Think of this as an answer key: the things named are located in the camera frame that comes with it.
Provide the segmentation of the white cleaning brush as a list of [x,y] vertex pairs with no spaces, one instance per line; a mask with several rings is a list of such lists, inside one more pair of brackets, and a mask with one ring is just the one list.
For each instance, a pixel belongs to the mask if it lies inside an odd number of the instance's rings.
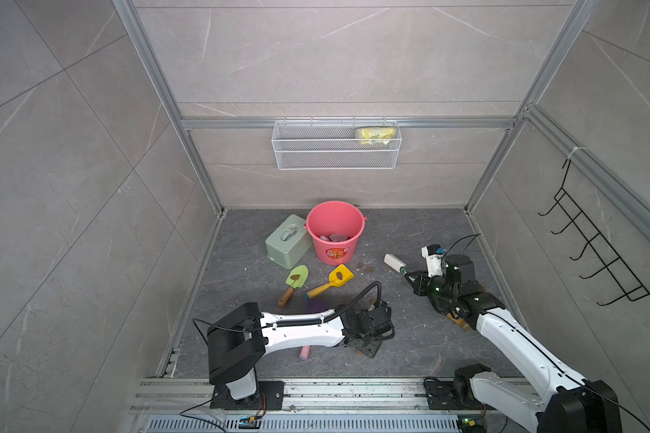
[[405,275],[407,273],[406,263],[393,254],[386,254],[384,263],[399,274]]

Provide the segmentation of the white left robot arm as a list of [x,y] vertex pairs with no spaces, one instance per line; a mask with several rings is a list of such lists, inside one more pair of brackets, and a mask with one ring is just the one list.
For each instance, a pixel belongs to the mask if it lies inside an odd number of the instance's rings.
[[370,283],[348,304],[305,315],[279,315],[248,302],[216,323],[193,319],[207,346],[212,408],[249,411],[258,418],[279,411],[282,381],[260,382],[256,365],[266,355],[305,346],[353,347],[374,358],[395,336],[392,309],[382,299],[382,284]]

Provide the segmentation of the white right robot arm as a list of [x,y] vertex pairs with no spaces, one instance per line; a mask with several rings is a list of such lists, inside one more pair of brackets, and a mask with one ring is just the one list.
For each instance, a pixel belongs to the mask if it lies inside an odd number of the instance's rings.
[[614,390],[567,366],[522,327],[500,299],[478,283],[469,256],[440,245],[423,247],[421,255],[426,267],[416,272],[391,254],[385,262],[437,312],[489,340],[533,387],[528,393],[487,366],[473,364],[455,373],[453,397],[460,406],[490,406],[529,432],[622,431],[626,408]]

